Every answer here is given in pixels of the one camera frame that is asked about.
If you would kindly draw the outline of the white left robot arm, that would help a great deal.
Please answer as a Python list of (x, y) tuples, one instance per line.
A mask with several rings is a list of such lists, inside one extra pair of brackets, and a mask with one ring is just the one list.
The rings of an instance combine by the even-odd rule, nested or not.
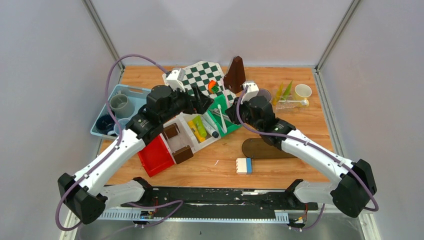
[(60, 204), (66, 205), (85, 225), (94, 222), (104, 210), (127, 202), (149, 206), (153, 193), (143, 186), (140, 178), (108, 187), (105, 184), (130, 157), (162, 133), (166, 122), (180, 113), (207, 112), (214, 100), (196, 85), (192, 89), (193, 94), (189, 94), (185, 89), (155, 86), (146, 96), (146, 103), (103, 153), (74, 175), (63, 173), (58, 178)]

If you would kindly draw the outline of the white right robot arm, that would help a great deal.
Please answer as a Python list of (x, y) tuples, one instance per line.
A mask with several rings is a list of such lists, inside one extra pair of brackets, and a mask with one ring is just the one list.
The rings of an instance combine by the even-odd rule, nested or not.
[(367, 161), (352, 161), (312, 141), (293, 124), (276, 117), (264, 96), (247, 101), (237, 97), (225, 113), (233, 123), (260, 135), (268, 145), (303, 160), (329, 179), (329, 184), (305, 180), (294, 183), (293, 190), (285, 195), (290, 208), (298, 209), (309, 202), (332, 204), (352, 218), (363, 210), (380, 209), (374, 197), (377, 186), (373, 170)]

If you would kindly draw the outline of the purple mug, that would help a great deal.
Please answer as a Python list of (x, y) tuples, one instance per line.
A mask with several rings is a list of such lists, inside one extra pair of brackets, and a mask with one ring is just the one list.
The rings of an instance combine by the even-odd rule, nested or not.
[(262, 103), (269, 103), (271, 101), (272, 95), (267, 89), (260, 88), (257, 93), (257, 97)]

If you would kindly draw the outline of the light blue mug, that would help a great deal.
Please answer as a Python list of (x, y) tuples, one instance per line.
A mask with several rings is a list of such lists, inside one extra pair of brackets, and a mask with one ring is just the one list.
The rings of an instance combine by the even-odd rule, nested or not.
[(118, 124), (116, 124), (115, 122), (112, 122), (111, 124), (109, 124), (109, 130), (106, 132), (106, 134), (108, 136), (118, 136), (119, 135), (119, 128), (121, 128), (121, 130), (124, 130), (126, 127), (126, 124), (130, 121), (129, 118), (122, 118), (118, 120)]

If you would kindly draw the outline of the cream mug yellow handle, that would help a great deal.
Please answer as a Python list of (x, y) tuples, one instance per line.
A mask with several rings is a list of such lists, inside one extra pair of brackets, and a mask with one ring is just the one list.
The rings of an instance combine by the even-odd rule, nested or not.
[(312, 89), (306, 84), (298, 84), (294, 88), (294, 99), (302, 101), (308, 99), (312, 95)]

